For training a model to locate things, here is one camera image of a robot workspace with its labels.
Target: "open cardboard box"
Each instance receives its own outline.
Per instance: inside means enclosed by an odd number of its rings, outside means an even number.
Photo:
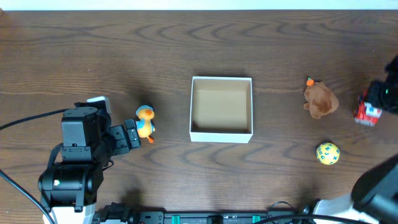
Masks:
[[[191,141],[248,143],[252,117],[251,78],[192,78]]]

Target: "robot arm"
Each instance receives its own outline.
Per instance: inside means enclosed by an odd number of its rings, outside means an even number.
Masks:
[[[368,223],[398,223],[398,154],[364,173],[351,194],[319,201],[313,214]],[[331,223],[314,221],[317,224]]]
[[[75,106],[63,113],[63,144],[53,150],[39,179],[41,204],[56,223],[91,223],[108,161],[141,146],[134,120],[125,121],[126,129],[123,125],[111,127],[106,97]],[[62,162],[54,164],[58,150]]]

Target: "wood grain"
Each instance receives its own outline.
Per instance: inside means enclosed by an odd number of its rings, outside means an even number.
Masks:
[[[7,12],[0,17],[0,123],[107,95],[113,124],[150,101],[155,144],[115,158],[98,196],[135,207],[265,210],[351,191],[397,153],[398,117],[354,123],[357,95],[397,53],[395,11]],[[190,142],[192,76],[252,77],[249,144]],[[340,107],[321,120],[303,109],[305,79],[323,80]],[[60,115],[0,134],[1,168],[39,198],[37,179],[62,141]],[[323,141],[337,164],[314,155]],[[42,223],[33,204],[0,180],[0,222]]]

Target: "yellow duck toy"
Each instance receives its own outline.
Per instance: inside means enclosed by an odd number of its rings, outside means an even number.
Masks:
[[[136,121],[137,132],[140,138],[147,138],[149,143],[154,143],[154,138],[150,136],[155,131],[155,126],[151,119],[155,117],[154,109],[150,106],[140,106],[136,112],[140,121]]]

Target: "black cable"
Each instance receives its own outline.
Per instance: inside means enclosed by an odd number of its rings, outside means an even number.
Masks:
[[[0,126],[0,131],[8,128],[10,126],[13,126],[15,124],[19,124],[25,121],[30,121],[33,119],[37,119],[37,118],[43,118],[46,116],[50,116],[53,114],[57,114],[57,113],[63,113],[64,111],[69,110],[69,109],[62,109],[62,110],[57,110],[57,111],[53,111],[53,112],[48,112],[48,113],[44,113],[44,114],[39,114],[39,115],[35,115],[35,116],[31,116],[28,118],[23,118],[23,119],[19,119],[17,121],[13,121],[10,122],[8,124],[5,124],[3,126]],[[17,182],[13,181],[7,174],[5,174],[1,169],[0,169],[0,176],[2,178],[4,178],[4,180],[6,180],[9,184],[11,184],[13,187],[15,187],[17,190],[19,190],[19,192],[21,192],[22,194],[24,194],[27,198],[29,198],[30,201],[32,201],[42,212],[43,214],[48,218],[50,224],[55,224],[54,220],[51,218],[49,212],[44,208],[44,206],[36,200],[36,198],[34,198],[28,191],[26,191],[23,187],[21,187],[19,184],[17,184]]]
[[[269,215],[269,214],[268,214],[269,210],[271,210],[274,206],[276,206],[276,205],[278,205],[278,204],[281,204],[281,203],[290,206],[290,208],[292,208],[293,210],[296,210],[296,209],[294,209],[293,206],[291,206],[289,203],[287,203],[287,202],[285,202],[285,201],[277,201],[277,202],[273,203],[273,204],[268,208],[268,211],[267,211],[267,213],[266,213],[266,214],[267,214],[267,218],[272,218],[272,215]]]
[[[57,144],[52,150],[49,158],[49,163],[47,164],[47,168],[50,168],[54,165],[55,160],[57,159],[58,154],[60,153],[61,147],[63,143]]]
[[[0,169],[0,176],[4,178],[9,184],[11,184],[13,187],[15,187],[17,190],[19,190],[22,194],[24,194],[29,200],[31,200],[43,213],[44,215],[48,218],[49,222],[51,224],[55,224],[54,220],[51,218],[50,214],[44,206],[36,200],[28,191],[26,191],[23,187],[21,187],[17,182],[13,181],[7,174],[5,174],[1,169]]]
[[[19,119],[17,121],[13,121],[13,122],[10,122],[10,123],[5,124],[3,126],[0,126],[0,131],[3,130],[4,128],[8,128],[8,127],[10,127],[12,125],[15,125],[15,124],[19,124],[19,123],[22,123],[22,122],[25,122],[25,121],[30,121],[30,120],[37,119],[37,118],[43,118],[43,117],[50,116],[50,115],[57,114],[57,113],[63,113],[66,110],[69,110],[69,109],[57,110],[57,111],[53,111],[53,112],[48,112],[48,113],[44,113],[44,114],[31,116],[31,117],[28,117],[28,118]]]
[[[333,217],[329,215],[278,215],[272,218],[266,218],[265,220],[258,221],[254,224],[265,224],[269,222],[273,222],[276,220],[312,220],[312,219],[319,219],[319,220],[328,220],[332,222],[339,222],[339,223],[346,223],[346,224],[370,224],[367,222],[357,221],[357,220],[350,220],[347,218],[340,218],[340,217]]]
[[[110,165],[110,166],[107,166],[107,167],[105,167],[105,168],[103,168],[102,171],[106,171],[107,169],[111,168],[111,167],[114,165],[114,162],[113,162],[112,159],[110,159],[108,162],[110,162],[111,165]]]

